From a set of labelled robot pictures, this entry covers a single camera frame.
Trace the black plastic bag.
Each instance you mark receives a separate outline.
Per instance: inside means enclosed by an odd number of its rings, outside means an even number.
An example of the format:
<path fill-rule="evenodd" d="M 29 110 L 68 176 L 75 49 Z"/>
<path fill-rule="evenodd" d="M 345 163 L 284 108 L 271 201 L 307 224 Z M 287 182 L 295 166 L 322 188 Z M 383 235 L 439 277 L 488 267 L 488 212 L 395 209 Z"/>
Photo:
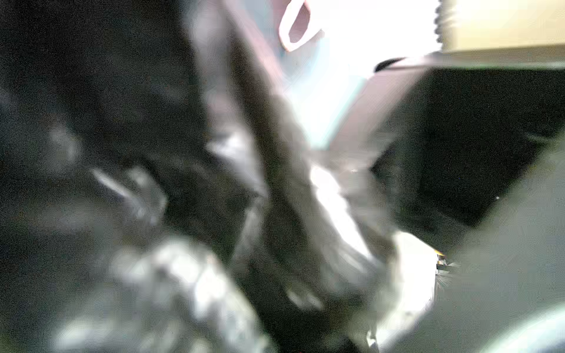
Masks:
<path fill-rule="evenodd" d="M 392 232 L 242 1 L 1 3 L 3 352 L 363 352 Z"/>

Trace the pink plastic bag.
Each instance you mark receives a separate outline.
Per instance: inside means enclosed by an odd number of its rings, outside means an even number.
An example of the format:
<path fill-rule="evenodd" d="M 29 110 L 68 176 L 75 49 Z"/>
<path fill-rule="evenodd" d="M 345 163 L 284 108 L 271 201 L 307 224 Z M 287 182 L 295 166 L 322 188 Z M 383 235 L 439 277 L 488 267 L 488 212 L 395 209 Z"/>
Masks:
<path fill-rule="evenodd" d="M 313 39 L 325 22 L 325 1 L 291 0 L 282 14 L 278 37 L 285 51 L 297 51 Z"/>

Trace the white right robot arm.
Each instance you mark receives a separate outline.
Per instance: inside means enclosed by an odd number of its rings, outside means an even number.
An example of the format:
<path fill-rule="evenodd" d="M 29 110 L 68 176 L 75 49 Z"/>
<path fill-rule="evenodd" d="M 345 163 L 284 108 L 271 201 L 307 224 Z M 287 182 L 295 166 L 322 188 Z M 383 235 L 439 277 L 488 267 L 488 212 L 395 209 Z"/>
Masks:
<path fill-rule="evenodd" d="M 564 48 L 395 58 L 370 160 L 446 280 L 384 352 L 564 350 Z"/>

